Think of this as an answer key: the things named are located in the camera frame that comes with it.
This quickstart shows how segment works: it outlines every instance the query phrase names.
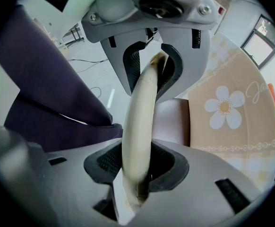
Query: white flower print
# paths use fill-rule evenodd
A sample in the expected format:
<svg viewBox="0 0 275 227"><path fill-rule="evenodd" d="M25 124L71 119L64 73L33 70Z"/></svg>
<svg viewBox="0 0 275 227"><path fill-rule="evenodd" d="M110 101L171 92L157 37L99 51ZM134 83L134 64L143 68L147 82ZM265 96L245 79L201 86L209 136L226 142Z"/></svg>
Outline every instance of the white flower print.
<svg viewBox="0 0 275 227"><path fill-rule="evenodd" d="M216 89L217 99L209 99L205 103L207 112L215 112L210 119L212 129L222 127L224 120L227 119L229 127L233 130L241 125L241 114L235 108L243 106L245 96L241 91L234 91L229 96L229 90L226 86L220 86Z"/></svg>

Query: dark purple cloth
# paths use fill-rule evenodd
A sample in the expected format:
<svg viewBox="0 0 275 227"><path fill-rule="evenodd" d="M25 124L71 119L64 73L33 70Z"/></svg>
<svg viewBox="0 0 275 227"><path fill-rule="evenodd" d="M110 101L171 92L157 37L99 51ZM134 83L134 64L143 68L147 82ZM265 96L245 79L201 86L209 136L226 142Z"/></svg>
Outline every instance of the dark purple cloth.
<svg viewBox="0 0 275 227"><path fill-rule="evenodd" d="M40 144L45 152L88 146L122 137L122 126L92 126L70 120L25 97L14 101L5 127L27 141Z"/></svg>
<svg viewBox="0 0 275 227"><path fill-rule="evenodd" d="M104 105L23 6L15 6L0 34L0 64L20 88L5 127L45 152L122 137L121 125L112 124Z"/></svg>
<svg viewBox="0 0 275 227"><path fill-rule="evenodd" d="M15 6L0 34L0 64L28 99L91 125L112 124L104 105L23 6Z"/></svg>

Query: black cable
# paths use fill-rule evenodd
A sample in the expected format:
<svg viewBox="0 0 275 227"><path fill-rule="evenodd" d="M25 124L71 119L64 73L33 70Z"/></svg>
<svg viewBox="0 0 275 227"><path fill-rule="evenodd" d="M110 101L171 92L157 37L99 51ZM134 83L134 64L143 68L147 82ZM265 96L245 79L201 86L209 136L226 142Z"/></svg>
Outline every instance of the black cable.
<svg viewBox="0 0 275 227"><path fill-rule="evenodd" d="M101 60L101 61L87 61L87 60L82 60L82 59L70 59L70 60L67 60L67 61L84 61L84 62L89 62L89 63L101 63L101 62L104 62L104 61L107 61L108 58L104 59L104 60Z"/></svg>
<svg viewBox="0 0 275 227"><path fill-rule="evenodd" d="M93 88L98 88L98 89L100 90L100 95L99 95L99 96L97 96L97 98L99 98L99 97L102 95L102 91L101 91L101 89L100 89L99 87L92 87L92 88L90 88L90 90L91 90L91 89L93 89Z"/></svg>
<svg viewBox="0 0 275 227"><path fill-rule="evenodd" d="M98 63L95 63L95 64L93 64L93 65L91 65L90 67L88 67L88 68L86 68L86 69L84 69L84 70L76 71L76 73L80 73L80 72L86 71L86 70L92 68L93 66L95 66L95 65L97 65L97 64L99 64L99 62L98 62Z"/></svg>

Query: screw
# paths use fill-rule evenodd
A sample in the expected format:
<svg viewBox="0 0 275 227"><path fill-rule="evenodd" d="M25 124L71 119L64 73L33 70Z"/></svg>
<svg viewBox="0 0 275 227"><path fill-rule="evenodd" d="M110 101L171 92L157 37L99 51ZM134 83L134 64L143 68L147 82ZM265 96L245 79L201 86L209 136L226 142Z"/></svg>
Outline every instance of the screw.
<svg viewBox="0 0 275 227"><path fill-rule="evenodd" d="M98 15L96 13L93 13L90 15L90 20L91 21L96 21L98 19Z"/></svg>
<svg viewBox="0 0 275 227"><path fill-rule="evenodd" d="M211 13L211 8L207 4L201 4L198 7L198 12L202 16L208 16Z"/></svg>

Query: gray floor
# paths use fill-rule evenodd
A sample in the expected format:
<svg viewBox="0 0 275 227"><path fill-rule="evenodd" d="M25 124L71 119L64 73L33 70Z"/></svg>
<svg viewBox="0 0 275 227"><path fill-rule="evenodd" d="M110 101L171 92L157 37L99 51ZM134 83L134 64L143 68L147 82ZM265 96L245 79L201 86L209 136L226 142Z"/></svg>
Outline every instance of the gray floor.
<svg viewBox="0 0 275 227"><path fill-rule="evenodd" d="M140 52L141 70L161 50L160 48L160 42L153 41ZM76 42L69 47L69 51L67 59L101 61L107 58L100 43ZM70 64L92 92L99 96L99 100L113 115L113 122L124 125L130 96L126 94L109 61L94 66L92 63L83 61L71 61Z"/></svg>

